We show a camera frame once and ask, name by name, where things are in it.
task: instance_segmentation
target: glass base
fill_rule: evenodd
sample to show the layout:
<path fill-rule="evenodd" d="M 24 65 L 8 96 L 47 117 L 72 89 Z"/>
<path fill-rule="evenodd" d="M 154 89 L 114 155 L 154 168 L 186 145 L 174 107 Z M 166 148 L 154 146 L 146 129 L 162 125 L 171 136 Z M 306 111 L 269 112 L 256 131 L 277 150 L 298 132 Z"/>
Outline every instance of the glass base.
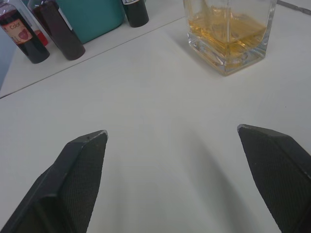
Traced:
<path fill-rule="evenodd" d="M 190 46 L 221 74 L 229 75 L 262 60 L 266 55 L 269 34 L 255 48 L 246 51 L 239 57 L 226 59 L 199 37 L 188 33 Z"/>

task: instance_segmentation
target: white tabletop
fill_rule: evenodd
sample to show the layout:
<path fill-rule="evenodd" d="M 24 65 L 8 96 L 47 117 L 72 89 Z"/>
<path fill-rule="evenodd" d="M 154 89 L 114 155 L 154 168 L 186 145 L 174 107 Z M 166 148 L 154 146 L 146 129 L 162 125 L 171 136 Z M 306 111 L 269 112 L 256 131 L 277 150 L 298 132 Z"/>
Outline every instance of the white tabletop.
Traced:
<path fill-rule="evenodd" d="M 115 30 L 86 43 L 84 45 L 86 53 L 75 61 L 68 61 L 53 42 L 47 46 L 51 55 L 40 64 L 32 64 L 21 50 L 17 49 L 0 90 L 0 97 L 32 85 L 184 16 L 182 0 L 149 0 L 146 2 L 146 7 L 150 19 L 146 25 L 131 28 L 127 22 L 122 24 Z"/>
<path fill-rule="evenodd" d="M 241 123 L 311 152 L 310 17 L 278 6 L 266 58 L 223 77 L 177 20 L 0 100 L 0 227 L 63 146 L 108 131 L 89 233 L 280 233 Z"/>

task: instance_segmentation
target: teal container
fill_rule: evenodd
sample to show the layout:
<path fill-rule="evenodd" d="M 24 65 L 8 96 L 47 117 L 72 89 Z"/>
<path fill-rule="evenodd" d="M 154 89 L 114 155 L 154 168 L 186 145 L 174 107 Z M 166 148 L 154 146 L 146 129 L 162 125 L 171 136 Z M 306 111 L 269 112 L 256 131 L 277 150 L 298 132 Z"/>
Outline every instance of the teal container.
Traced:
<path fill-rule="evenodd" d="M 56 0 L 84 44 L 124 22 L 120 0 Z"/>

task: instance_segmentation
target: white wall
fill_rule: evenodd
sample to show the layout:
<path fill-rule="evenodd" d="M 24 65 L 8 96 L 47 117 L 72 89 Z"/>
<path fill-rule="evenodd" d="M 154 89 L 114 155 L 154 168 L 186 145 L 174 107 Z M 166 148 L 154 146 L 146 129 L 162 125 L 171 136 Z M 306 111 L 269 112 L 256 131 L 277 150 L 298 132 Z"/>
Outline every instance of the white wall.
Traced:
<path fill-rule="evenodd" d="M 16 45 L 0 28 L 0 89 L 8 71 Z"/>

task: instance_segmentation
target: dark red bottle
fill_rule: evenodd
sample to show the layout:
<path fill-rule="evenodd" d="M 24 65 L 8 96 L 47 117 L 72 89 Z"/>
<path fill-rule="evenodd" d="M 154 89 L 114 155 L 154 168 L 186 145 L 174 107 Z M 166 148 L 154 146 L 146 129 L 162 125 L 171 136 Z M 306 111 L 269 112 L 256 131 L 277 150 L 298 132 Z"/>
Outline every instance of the dark red bottle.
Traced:
<path fill-rule="evenodd" d="M 76 60 L 85 49 L 55 0 L 30 0 L 28 9 L 68 60 Z"/>
<path fill-rule="evenodd" d="M 3 0 L 0 0 L 0 26 L 32 63 L 43 62 L 49 57 L 50 53 L 15 6 Z"/>

